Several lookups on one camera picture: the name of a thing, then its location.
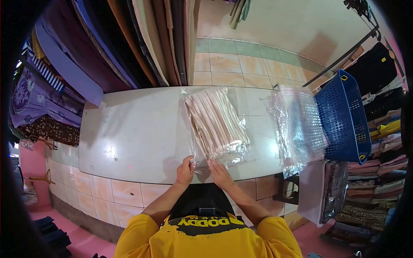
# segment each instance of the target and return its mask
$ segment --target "hand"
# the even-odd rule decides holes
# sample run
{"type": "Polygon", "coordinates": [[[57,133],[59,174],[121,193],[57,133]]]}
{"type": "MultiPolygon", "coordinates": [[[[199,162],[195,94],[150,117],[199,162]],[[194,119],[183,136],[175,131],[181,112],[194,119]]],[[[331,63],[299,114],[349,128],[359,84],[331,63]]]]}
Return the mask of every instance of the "hand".
{"type": "Polygon", "coordinates": [[[214,183],[225,192],[228,192],[235,183],[225,166],[221,162],[213,159],[208,159],[207,163],[209,170],[214,176],[214,183]]]}
{"type": "Polygon", "coordinates": [[[181,185],[188,186],[194,177],[195,162],[191,163],[191,159],[195,156],[191,155],[182,160],[182,164],[176,169],[176,181],[181,185]]]}

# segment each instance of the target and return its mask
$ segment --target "person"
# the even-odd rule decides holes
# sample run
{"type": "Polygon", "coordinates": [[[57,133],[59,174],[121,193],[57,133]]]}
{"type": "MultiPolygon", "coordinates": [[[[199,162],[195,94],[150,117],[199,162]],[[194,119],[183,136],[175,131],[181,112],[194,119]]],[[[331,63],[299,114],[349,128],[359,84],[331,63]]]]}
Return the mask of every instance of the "person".
{"type": "Polygon", "coordinates": [[[302,257],[286,221],[272,217],[246,195],[219,161],[207,161],[213,183],[190,185],[193,157],[186,157],[178,167],[176,182],[129,221],[115,258],[302,257]],[[223,191],[254,224],[256,233],[234,215],[223,191]]]}

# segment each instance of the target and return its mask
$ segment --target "table top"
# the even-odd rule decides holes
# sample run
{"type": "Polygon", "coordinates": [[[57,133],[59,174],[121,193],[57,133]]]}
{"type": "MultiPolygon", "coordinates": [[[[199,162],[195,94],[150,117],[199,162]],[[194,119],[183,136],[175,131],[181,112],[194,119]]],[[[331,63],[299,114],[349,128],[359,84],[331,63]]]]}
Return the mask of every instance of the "table top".
{"type": "MultiPolygon", "coordinates": [[[[104,94],[99,107],[87,102],[79,142],[79,169],[105,178],[173,184],[176,168],[193,154],[204,157],[193,140],[182,92],[215,86],[167,87],[104,94]]],[[[274,124],[266,109],[273,90],[229,87],[228,98],[247,123],[253,160],[228,168],[234,180],[281,172],[274,124]]],[[[192,183],[213,182],[209,171],[192,183]]]]}

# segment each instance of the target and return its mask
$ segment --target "green tile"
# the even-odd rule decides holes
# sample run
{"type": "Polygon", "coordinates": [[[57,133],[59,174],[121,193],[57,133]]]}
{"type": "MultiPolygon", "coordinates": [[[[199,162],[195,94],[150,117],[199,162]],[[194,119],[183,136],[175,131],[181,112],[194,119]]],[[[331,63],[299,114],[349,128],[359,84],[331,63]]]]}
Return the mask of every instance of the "green tile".
{"type": "Polygon", "coordinates": [[[262,58],[282,62],[281,56],[278,53],[278,49],[273,48],[273,47],[266,47],[262,45],[258,45],[258,48],[259,48],[262,58]]]}
{"type": "Polygon", "coordinates": [[[237,48],[233,40],[210,38],[208,41],[210,53],[237,54],[237,48]]]}
{"type": "Polygon", "coordinates": [[[300,61],[300,67],[307,69],[309,71],[312,71],[314,73],[321,73],[325,67],[322,66],[321,64],[318,64],[314,61],[311,61],[310,59],[307,59],[305,57],[300,57],[298,56],[299,61],[300,61]]]}
{"type": "Polygon", "coordinates": [[[278,53],[280,54],[281,60],[283,63],[287,63],[287,64],[292,64],[295,66],[300,67],[300,60],[298,55],[287,52],[287,51],[282,51],[282,50],[278,50],[278,53]]]}
{"type": "Polygon", "coordinates": [[[196,53],[209,53],[208,39],[207,38],[197,38],[197,47],[195,48],[196,53]]]}
{"type": "Polygon", "coordinates": [[[235,41],[237,53],[250,57],[261,57],[257,44],[235,41]]]}

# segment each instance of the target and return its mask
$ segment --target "tiled wall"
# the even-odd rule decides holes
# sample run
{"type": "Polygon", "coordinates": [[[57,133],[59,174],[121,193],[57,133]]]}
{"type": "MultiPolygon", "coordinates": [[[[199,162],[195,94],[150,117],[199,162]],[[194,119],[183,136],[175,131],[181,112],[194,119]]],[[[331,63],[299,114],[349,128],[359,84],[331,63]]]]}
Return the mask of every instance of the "tiled wall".
{"type": "MultiPolygon", "coordinates": [[[[102,178],[81,172],[78,168],[78,148],[57,144],[58,150],[46,148],[46,170],[50,169],[51,192],[59,199],[85,214],[104,222],[126,227],[129,219],[139,214],[170,185],[125,182],[102,178]]],[[[273,175],[236,182],[250,197],[258,200],[273,216],[283,216],[297,210],[297,205],[273,201],[278,181],[273,175]]],[[[284,187],[288,196],[293,190],[290,183],[284,187]]],[[[252,223],[235,202],[229,198],[235,214],[252,223]]]]}
{"type": "MultiPolygon", "coordinates": [[[[269,88],[275,84],[301,87],[324,66],[299,55],[254,43],[197,38],[194,85],[269,88]]],[[[329,71],[309,85],[318,87],[329,71]]]]}

